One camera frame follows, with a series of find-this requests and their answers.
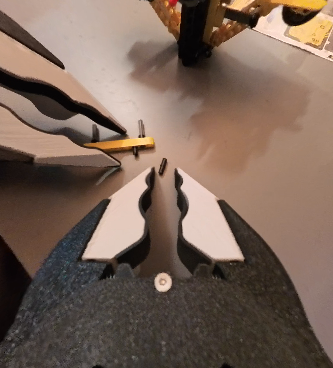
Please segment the yellow and black toy model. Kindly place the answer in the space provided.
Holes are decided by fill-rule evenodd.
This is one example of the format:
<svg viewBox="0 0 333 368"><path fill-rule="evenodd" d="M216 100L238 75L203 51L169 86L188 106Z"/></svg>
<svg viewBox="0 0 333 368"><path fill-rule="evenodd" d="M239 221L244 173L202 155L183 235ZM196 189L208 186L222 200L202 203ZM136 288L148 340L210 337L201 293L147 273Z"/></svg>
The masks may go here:
<svg viewBox="0 0 333 368"><path fill-rule="evenodd" d="M245 29L253 29L260 18L282 7L288 26L312 20L327 5L325 0L148 0L150 6L178 44L183 66L210 57L212 50Z"/></svg>

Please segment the yellow perforated toy beam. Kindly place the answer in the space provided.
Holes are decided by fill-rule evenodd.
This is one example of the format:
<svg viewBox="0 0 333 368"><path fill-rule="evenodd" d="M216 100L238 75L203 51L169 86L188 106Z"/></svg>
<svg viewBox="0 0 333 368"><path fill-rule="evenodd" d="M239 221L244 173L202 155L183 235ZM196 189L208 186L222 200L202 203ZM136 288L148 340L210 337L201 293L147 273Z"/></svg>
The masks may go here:
<svg viewBox="0 0 333 368"><path fill-rule="evenodd" d="M132 150L137 148L154 148L155 141L152 137L129 138L124 140L110 140L102 142L92 142L84 144L87 148L96 148L106 153L118 152L124 150Z"/></svg>

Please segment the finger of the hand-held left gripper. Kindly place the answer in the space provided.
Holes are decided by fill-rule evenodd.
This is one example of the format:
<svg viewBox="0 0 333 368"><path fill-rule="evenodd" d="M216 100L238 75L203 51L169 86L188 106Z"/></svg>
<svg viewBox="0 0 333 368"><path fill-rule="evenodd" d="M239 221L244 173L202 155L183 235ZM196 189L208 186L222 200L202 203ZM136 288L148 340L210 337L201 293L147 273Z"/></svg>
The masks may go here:
<svg viewBox="0 0 333 368"><path fill-rule="evenodd" d="M0 102L0 162L49 166L119 168L120 161L97 148L38 130Z"/></svg>
<svg viewBox="0 0 333 368"><path fill-rule="evenodd" d="M127 130L69 72L0 31L0 84L44 96L120 135Z"/></svg>

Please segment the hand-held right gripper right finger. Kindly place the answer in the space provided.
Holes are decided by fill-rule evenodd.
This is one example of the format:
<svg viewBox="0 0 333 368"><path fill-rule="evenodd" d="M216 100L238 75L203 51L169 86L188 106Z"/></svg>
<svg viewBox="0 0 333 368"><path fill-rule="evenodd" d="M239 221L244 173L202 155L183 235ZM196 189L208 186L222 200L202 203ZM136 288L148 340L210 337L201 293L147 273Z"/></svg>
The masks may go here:
<svg viewBox="0 0 333 368"><path fill-rule="evenodd" d="M177 253L188 271L199 264L243 262L243 252L229 226L222 206L212 192L181 168L176 168L175 189L181 216L178 222Z"/></svg>

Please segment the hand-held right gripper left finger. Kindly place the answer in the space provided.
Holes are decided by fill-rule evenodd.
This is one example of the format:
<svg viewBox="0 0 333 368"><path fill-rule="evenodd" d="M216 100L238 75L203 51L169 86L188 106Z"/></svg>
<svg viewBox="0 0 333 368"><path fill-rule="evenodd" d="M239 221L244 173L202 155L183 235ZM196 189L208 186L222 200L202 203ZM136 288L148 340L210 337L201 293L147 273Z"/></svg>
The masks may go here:
<svg viewBox="0 0 333 368"><path fill-rule="evenodd" d="M151 246L146 211L154 182L155 168L149 167L109 197L82 260L127 263L133 269L145 261Z"/></svg>

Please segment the printed instruction sheet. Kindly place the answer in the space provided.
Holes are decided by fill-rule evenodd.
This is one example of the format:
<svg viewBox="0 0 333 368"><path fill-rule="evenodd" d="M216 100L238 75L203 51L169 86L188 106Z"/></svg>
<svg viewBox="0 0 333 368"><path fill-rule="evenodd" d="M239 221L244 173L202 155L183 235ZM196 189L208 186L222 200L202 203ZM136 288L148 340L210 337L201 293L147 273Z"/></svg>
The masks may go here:
<svg viewBox="0 0 333 368"><path fill-rule="evenodd" d="M333 62L333 0L312 20L301 26L286 25L281 8L261 18L256 32Z"/></svg>

